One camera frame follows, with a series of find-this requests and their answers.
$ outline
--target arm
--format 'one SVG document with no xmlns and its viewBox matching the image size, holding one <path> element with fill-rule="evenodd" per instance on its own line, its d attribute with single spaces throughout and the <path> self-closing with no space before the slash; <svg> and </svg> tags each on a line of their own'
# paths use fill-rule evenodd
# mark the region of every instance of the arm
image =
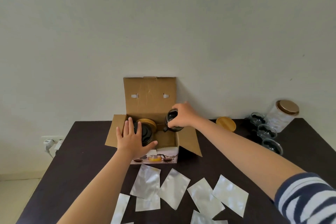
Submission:
<svg viewBox="0 0 336 224">
<path fill-rule="evenodd" d="M 58 224 L 110 224 L 128 167 L 134 158 L 144 156 L 157 141 L 142 147 L 141 123 L 136 134 L 132 118 L 125 121 L 124 137 L 117 128 L 118 149 L 111 160 L 87 185 Z"/>
<path fill-rule="evenodd" d="M 176 104 L 173 108 L 178 109 L 178 116 L 168 123 L 169 127 L 196 128 L 273 200 L 285 180 L 305 172 L 261 145 L 198 116 L 188 103 Z"/>
</svg>

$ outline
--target box flap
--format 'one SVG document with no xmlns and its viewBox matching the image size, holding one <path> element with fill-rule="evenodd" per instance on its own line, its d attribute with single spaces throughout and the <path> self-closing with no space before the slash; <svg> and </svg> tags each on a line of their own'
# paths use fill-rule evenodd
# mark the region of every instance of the box flap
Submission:
<svg viewBox="0 0 336 224">
<path fill-rule="evenodd" d="M 195 128 L 185 127 L 177 132 L 177 136 L 180 146 L 202 157 Z"/>
<path fill-rule="evenodd" d="M 175 77 L 124 78 L 127 113 L 167 113 L 176 103 Z"/>
<path fill-rule="evenodd" d="M 113 120 L 111 123 L 110 131 L 108 132 L 105 145 L 117 147 L 117 127 L 120 128 L 120 131 L 124 130 L 125 120 L 127 119 L 126 114 L 115 114 L 113 115 Z"/>
</svg>

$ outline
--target floor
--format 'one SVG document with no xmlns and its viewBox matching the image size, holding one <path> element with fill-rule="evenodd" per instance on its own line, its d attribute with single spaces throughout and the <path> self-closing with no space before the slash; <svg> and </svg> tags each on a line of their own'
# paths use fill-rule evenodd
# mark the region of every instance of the floor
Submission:
<svg viewBox="0 0 336 224">
<path fill-rule="evenodd" d="M 0 182 L 0 223 L 15 224 L 41 179 Z"/>
</svg>

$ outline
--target glass cup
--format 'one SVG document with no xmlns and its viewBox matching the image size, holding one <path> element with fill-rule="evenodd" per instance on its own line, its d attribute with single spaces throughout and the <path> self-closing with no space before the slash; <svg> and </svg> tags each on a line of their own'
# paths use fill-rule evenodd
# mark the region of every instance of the glass cup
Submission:
<svg viewBox="0 0 336 224">
<path fill-rule="evenodd" d="M 252 112 L 249 116 L 249 120 L 250 123 L 252 123 L 256 127 L 267 123 L 266 116 L 259 112 Z"/>
<path fill-rule="evenodd" d="M 264 140 L 264 139 L 274 139 L 275 137 L 277 137 L 278 134 L 275 131 L 275 129 L 272 128 L 271 126 L 262 124 L 258 126 L 257 135 L 262 140 Z"/>
<path fill-rule="evenodd" d="M 274 141 L 273 139 L 265 139 L 262 141 L 261 145 L 276 154 L 279 154 L 280 156 L 284 153 L 284 150 L 282 149 L 281 145 Z"/>
</svg>

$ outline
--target hand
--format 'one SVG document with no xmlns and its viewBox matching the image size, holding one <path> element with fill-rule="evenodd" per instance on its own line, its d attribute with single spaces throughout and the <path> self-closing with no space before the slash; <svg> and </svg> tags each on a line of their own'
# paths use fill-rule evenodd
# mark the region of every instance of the hand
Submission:
<svg viewBox="0 0 336 224">
<path fill-rule="evenodd" d="M 194 121 L 199 118 L 198 114 L 191 107 L 188 102 L 184 102 L 184 104 L 175 104 L 173 109 L 177 109 L 177 116 L 168 122 L 168 127 L 186 127 L 192 126 Z"/>
<path fill-rule="evenodd" d="M 133 120 L 129 117 L 128 120 L 125 121 L 124 137 L 121 135 L 120 128 L 117 127 L 117 150 L 129 153 L 132 159 L 140 158 L 146 155 L 149 150 L 153 149 L 158 144 L 158 142 L 153 141 L 143 147 L 141 143 L 141 132 L 141 122 L 138 122 L 138 129 L 135 134 Z"/>
</svg>

